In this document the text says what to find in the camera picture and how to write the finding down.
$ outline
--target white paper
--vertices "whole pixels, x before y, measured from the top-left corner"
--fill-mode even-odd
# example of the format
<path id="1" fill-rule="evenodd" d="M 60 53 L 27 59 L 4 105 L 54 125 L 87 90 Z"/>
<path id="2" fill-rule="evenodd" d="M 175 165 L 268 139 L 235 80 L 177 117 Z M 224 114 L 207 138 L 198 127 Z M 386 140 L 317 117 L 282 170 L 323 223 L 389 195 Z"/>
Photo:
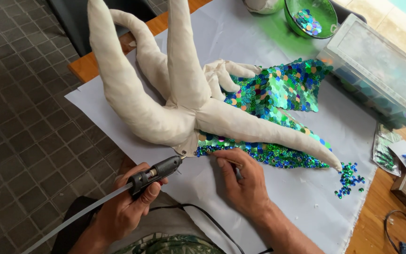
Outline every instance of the white paper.
<path id="1" fill-rule="evenodd" d="M 257 28 L 255 19 L 241 1 L 214 0 L 191 15 L 194 41 L 200 64 L 223 58 L 241 63 L 274 66 L 288 63 L 280 48 Z M 166 52 L 167 31 L 156 36 L 161 51 Z M 136 51 L 127 55 L 138 72 L 145 92 L 164 104 L 135 63 Z M 319 112 L 288 111 L 297 121 L 332 145 L 333 152 L 343 162 L 358 162 L 358 174 L 365 177 L 364 186 L 352 188 L 352 194 L 342 200 L 334 194 L 341 188 L 340 176 L 334 169 L 279 169 L 264 165 L 270 199 L 290 220 L 325 253 L 345 251 L 358 218 L 376 166 L 370 154 L 376 121 L 350 101 L 326 77 L 319 91 Z M 134 162 L 150 165 L 176 153 L 170 147 L 150 144 L 134 136 L 107 104 L 101 78 L 98 76 L 66 96 L 103 130 Z M 247 254 L 259 253 L 268 247 L 256 230 L 226 202 L 220 170 L 213 158 L 188 158 L 180 174 L 169 177 L 163 190 L 180 203 L 192 203 L 210 213 Z M 357 189 L 364 187 L 363 193 Z M 194 222 L 227 253 L 239 253 L 233 245 L 200 211 L 187 207 Z"/>

